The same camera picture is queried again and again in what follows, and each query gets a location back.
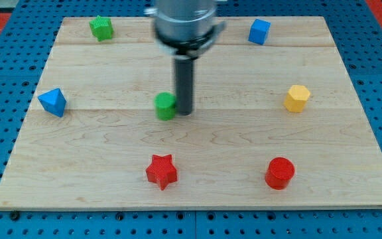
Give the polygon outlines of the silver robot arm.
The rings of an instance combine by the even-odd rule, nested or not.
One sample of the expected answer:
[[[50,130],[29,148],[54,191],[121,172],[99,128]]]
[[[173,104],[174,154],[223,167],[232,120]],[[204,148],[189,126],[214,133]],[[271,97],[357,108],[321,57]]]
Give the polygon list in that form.
[[[195,62],[211,49],[226,27],[216,23],[214,0],[156,0],[144,14],[153,19],[156,42],[172,56],[176,112],[194,109]]]

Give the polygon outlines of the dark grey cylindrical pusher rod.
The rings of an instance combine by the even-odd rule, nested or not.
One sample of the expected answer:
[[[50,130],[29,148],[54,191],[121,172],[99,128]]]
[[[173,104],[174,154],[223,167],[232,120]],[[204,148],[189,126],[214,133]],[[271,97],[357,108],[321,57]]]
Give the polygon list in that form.
[[[194,97],[193,60],[174,60],[174,86],[176,94],[176,112],[182,116],[191,114]]]

